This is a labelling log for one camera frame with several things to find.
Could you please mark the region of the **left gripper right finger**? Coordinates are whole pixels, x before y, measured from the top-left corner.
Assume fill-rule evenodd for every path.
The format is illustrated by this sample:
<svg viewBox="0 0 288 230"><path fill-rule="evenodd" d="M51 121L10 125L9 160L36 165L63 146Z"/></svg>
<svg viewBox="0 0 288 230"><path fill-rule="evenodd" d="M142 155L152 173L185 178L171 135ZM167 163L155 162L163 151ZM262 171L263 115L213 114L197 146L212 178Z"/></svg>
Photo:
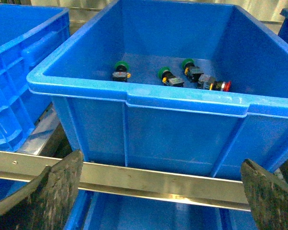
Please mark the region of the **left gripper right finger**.
<svg viewBox="0 0 288 230"><path fill-rule="evenodd" d="M257 228L288 230L288 184L250 159L240 173Z"/></svg>

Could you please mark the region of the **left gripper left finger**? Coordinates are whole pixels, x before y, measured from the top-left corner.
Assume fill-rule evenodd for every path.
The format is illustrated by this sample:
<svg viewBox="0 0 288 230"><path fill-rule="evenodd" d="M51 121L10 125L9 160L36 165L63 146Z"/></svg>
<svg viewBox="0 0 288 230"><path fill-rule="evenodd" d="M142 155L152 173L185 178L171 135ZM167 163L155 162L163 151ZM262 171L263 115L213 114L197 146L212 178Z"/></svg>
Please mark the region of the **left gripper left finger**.
<svg viewBox="0 0 288 230"><path fill-rule="evenodd" d="M78 196L84 162L75 150L0 201L0 230L62 230Z"/></svg>

